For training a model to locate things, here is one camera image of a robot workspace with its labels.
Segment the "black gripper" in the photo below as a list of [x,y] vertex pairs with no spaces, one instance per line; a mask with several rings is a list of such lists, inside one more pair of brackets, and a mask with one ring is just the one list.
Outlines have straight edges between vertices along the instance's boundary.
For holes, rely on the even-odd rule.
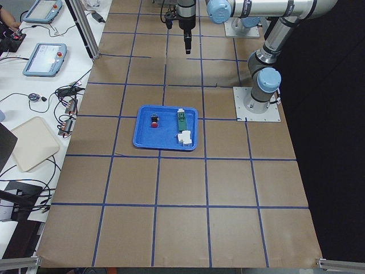
[[185,53],[191,53],[192,33],[191,30],[196,26],[196,1],[178,0],[177,16],[179,27],[184,31]]

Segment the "person forearm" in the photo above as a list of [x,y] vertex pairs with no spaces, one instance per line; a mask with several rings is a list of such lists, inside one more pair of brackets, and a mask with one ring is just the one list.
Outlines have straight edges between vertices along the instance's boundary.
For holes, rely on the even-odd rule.
[[1,22],[4,23],[10,29],[12,29],[12,31],[17,31],[21,25],[21,23],[17,22],[14,16],[9,11],[7,11],[3,6],[1,6]]

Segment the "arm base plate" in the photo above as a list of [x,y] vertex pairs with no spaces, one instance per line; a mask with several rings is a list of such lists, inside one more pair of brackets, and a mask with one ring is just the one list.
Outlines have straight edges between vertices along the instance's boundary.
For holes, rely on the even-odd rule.
[[280,122],[277,103],[272,95],[267,102],[258,102],[251,95],[251,87],[233,87],[236,117],[239,122]]
[[260,17],[229,18],[224,23],[225,35],[231,38],[258,39]]

